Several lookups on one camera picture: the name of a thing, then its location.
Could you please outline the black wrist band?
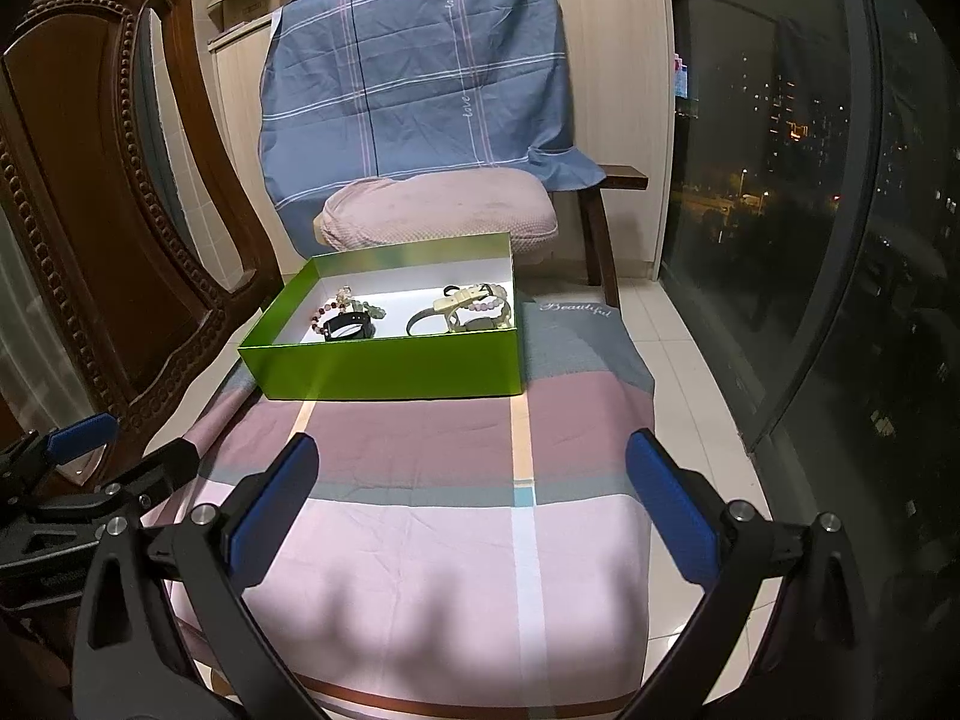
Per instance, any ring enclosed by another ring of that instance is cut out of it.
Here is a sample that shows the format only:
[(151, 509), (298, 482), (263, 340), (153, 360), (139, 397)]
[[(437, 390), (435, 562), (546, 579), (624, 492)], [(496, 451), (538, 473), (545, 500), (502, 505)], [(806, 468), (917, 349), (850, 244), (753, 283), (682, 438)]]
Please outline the black wrist band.
[(331, 341), (367, 340), (373, 338), (376, 329), (368, 310), (348, 310), (332, 317), (320, 326), (320, 334), (327, 343)]

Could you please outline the white wrist watch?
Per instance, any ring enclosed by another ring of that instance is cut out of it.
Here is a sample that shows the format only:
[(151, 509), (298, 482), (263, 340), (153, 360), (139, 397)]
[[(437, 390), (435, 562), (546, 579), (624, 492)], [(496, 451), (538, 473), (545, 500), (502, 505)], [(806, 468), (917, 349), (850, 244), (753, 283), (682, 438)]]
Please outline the white wrist watch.
[(443, 310), (452, 333), (503, 330), (512, 321), (508, 291), (498, 283), (448, 286), (431, 307)]

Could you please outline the silver bangle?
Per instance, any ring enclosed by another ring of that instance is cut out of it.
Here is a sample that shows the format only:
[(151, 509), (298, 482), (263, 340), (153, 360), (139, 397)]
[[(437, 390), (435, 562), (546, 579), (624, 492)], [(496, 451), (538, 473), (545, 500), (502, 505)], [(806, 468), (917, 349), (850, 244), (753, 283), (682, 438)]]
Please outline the silver bangle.
[(409, 337), (431, 337), (431, 335), (444, 335), (449, 332), (448, 319), (443, 310), (428, 309), (418, 310), (407, 320), (405, 333)]

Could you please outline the carved brown wooden chair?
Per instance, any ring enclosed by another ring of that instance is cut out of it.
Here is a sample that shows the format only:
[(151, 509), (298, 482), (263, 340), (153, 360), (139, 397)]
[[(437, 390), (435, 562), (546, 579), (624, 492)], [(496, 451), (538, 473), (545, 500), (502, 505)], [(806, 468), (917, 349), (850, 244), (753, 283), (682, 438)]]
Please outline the carved brown wooden chair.
[[(160, 18), (190, 151), (242, 263), (224, 288), (161, 203), (135, 106), (140, 26)], [(283, 286), (229, 161), (190, 0), (32, 0), (2, 59), (2, 206), (94, 410), (116, 438), (76, 480), (139, 463), (189, 385)]]

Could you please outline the pink grey striped cloth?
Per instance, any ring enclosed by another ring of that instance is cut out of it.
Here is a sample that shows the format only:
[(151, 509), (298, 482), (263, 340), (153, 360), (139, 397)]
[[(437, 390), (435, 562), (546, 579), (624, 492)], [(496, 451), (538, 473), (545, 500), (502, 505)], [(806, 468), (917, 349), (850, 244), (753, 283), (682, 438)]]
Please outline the pink grey striped cloth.
[(597, 302), (524, 299), (521, 348), (517, 397), (274, 401), (236, 367), (190, 427), (199, 476), (158, 525), (316, 441), (319, 478), (245, 603), (324, 709), (605, 717), (640, 687), (651, 522), (625, 450), (654, 380)]

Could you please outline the green cardboard box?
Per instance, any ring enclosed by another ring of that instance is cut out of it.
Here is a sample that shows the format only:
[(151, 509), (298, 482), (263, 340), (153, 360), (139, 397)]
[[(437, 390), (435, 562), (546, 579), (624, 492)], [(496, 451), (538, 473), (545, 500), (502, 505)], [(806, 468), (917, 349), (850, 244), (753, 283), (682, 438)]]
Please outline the green cardboard box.
[[(274, 400), (386, 401), (505, 397), (523, 391), (511, 242), (503, 232), (317, 255), (263, 311), (239, 354)], [(498, 283), (503, 330), (409, 337), (407, 320), (448, 286)], [(373, 338), (327, 341), (320, 326), (368, 310)]]

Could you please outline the pink cushion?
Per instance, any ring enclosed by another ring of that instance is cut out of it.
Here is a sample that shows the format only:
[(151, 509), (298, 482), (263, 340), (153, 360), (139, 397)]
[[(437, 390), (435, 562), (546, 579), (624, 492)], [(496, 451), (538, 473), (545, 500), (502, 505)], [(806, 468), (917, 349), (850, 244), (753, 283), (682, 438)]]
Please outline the pink cushion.
[(325, 200), (314, 238), (335, 250), (368, 249), (504, 232), (517, 257), (540, 260), (558, 236), (555, 206), (534, 176), (511, 167), (368, 177)]

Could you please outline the blue plaid cloth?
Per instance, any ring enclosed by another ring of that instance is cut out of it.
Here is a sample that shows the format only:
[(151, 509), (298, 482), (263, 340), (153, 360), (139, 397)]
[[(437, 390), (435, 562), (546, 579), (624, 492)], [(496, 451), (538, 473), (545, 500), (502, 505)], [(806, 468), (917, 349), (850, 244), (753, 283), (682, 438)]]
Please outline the blue plaid cloth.
[(558, 0), (293, 0), (260, 78), (259, 161), (296, 252), (356, 179), (507, 167), (601, 182), (574, 144)]

